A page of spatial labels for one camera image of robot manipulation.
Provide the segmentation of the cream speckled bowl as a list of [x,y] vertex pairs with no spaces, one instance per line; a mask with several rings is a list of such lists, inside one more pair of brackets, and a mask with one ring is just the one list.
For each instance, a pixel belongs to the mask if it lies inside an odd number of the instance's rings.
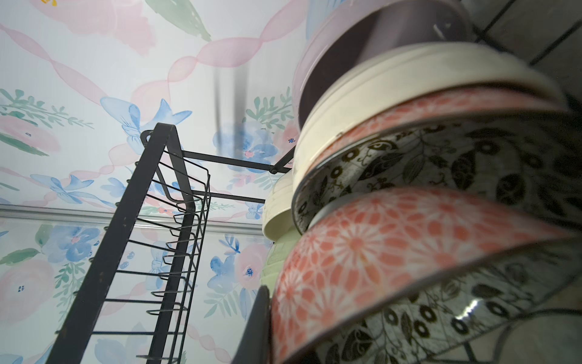
[[293,173],[289,171],[274,184],[265,199],[262,232],[270,241],[277,241],[293,226],[292,198]]

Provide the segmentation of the light green bowl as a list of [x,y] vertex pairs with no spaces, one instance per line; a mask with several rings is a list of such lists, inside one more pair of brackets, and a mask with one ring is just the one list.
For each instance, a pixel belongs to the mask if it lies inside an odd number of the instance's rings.
[[283,269],[284,262],[289,256],[301,234],[292,226],[286,233],[281,235],[271,247],[266,263],[262,269],[261,285],[266,286],[269,295],[272,297],[277,279]]

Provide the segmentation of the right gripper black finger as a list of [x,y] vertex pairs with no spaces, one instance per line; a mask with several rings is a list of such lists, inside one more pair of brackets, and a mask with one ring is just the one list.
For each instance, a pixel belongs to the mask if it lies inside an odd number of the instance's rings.
[[271,298],[260,286],[232,364],[268,364],[271,356]]

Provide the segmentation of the black floral bowl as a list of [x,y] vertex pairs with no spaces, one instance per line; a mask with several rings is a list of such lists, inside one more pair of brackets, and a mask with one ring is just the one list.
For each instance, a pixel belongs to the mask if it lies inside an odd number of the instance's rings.
[[414,284],[517,247],[574,231],[444,187],[362,194],[305,232],[272,301],[272,360],[309,344]]
[[341,134],[299,173],[293,221],[306,231],[334,200],[404,186],[461,190],[580,229],[581,116],[493,87],[403,103]]

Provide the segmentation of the lavender bowl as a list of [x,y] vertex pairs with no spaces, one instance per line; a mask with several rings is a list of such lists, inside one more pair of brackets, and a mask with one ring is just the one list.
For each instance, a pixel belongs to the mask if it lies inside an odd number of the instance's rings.
[[293,112],[304,127],[315,104],[346,72],[391,49],[467,42],[468,11],[451,0],[310,1],[307,44],[293,78]]

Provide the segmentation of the cream white bowl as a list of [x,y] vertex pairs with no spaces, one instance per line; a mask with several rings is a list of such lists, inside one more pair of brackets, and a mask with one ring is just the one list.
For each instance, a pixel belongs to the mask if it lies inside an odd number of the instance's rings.
[[293,188],[317,157],[363,121],[420,96],[461,86],[515,86],[566,106],[558,84],[521,59],[472,42],[426,42],[393,49],[357,65],[318,100],[294,152]]

